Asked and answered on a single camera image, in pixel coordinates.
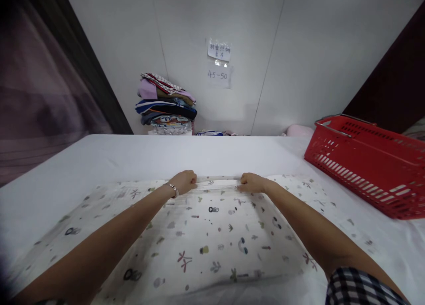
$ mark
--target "number 45-50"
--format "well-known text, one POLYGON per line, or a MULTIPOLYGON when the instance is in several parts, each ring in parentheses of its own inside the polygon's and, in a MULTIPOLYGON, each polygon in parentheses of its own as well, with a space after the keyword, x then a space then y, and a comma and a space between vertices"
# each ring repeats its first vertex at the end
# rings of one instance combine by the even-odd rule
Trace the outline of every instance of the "number 45-50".
MULTIPOLYGON (((210 78, 211 78, 211 76, 213 77, 213 78, 215 78, 216 77, 216 72, 211 72, 210 70, 208 71, 208 75, 207 76, 209 76, 210 78)), ((224 73, 221 73, 221 74, 217 74, 217 76, 221 76, 221 78, 220 79, 227 79, 227 74, 224 74, 224 73)))

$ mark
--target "white bed sheet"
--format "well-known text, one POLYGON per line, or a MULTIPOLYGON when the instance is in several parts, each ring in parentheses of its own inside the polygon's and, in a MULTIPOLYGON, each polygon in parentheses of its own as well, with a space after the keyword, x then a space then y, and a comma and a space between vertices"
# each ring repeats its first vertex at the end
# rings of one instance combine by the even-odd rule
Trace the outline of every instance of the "white bed sheet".
MULTIPOLYGON (((425 285, 425 220, 389 219, 307 163, 303 155, 308 144, 306 137, 87 136, 0 189, 1 252, 6 272, 57 223, 57 215, 78 206, 98 184, 168 179, 185 169, 200 176, 236 176, 248 171, 264 176, 305 174, 318 180, 338 209, 374 238, 376 247, 385 252, 385 257, 376 261, 412 304, 420 304, 425 285)), ((263 282, 242 290, 205 291, 205 297, 216 297, 215 293, 236 297, 234 291, 239 290, 290 304, 323 304, 324 282, 305 278, 286 286, 263 282)))

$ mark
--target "forearm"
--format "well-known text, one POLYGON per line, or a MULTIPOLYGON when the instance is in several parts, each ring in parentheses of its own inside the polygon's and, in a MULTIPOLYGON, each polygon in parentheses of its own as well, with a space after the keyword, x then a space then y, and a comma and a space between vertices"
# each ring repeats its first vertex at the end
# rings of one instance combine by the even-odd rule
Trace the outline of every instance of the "forearm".
POLYGON ((332 222, 276 182, 267 180, 264 189, 328 278, 336 268, 351 266, 403 295, 389 276, 332 222))
POLYGON ((160 208, 175 194, 162 186, 126 209, 35 279, 19 299, 90 301, 160 208))

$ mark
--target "white printed fabric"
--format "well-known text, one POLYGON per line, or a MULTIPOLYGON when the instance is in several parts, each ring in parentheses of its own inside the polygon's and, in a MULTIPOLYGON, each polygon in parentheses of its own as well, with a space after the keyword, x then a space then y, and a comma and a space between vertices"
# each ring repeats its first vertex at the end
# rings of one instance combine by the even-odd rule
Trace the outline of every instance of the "white printed fabric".
MULTIPOLYGON (((320 270, 266 195, 240 193, 237 180, 223 178, 204 178, 196 190, 170 199, 104 282, 94 303, 141 303, 216 284, 290 279, 320 270)), ((377 253, 373 242, 356 230, 351 219, 338 214, 336 205, 313 179, 291 175, 269 179, 330 219, 367 253, 377 253)), ((163 183, 165 180, 98 186, 18 262, 9 282, 18 292, 163 183)))

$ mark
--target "paper sign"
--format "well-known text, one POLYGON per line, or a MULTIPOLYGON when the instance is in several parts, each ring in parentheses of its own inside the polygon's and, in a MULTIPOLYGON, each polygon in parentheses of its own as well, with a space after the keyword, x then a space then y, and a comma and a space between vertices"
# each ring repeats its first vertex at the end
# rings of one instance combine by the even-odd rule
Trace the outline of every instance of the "paper sign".
POLYGON ((205 72, 208 86, 232 89, 233 66, 227 64, 221 66, 217 64, 215 62, 208 62, 205 72))
POLYGON ((226 43, 214 42, 212 39, 210 39, 208 44, 208 56, 229 62, 230 45, 226 43))

